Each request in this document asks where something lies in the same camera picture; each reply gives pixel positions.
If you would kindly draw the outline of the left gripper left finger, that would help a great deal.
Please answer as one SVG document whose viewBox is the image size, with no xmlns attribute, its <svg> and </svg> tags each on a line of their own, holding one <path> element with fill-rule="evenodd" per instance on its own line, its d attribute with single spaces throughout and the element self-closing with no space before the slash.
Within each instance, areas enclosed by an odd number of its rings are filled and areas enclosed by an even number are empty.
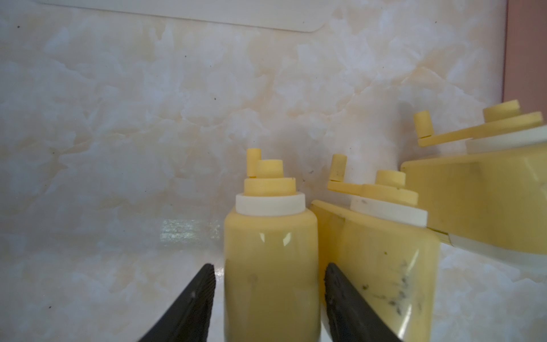
<svg viewBox="0 0 547 342">
<path fill-rule="evenodd" d="M 215 297 L 213 264 L 205 264 L 140 342 L 205 342 Z"/>
</svg>

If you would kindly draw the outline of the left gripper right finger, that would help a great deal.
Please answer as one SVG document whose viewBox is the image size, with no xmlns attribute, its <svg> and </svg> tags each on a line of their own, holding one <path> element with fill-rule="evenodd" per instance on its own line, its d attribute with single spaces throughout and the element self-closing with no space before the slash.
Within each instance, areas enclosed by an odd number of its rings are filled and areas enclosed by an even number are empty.
<svg viewBox="0 0 547 342">
<path fill-rule="evenodd" d="M 397 342 L 400 340 L 336 264 L 328 264 L 324 284 L 326 315 L 333 341 Z"/>
</svg>

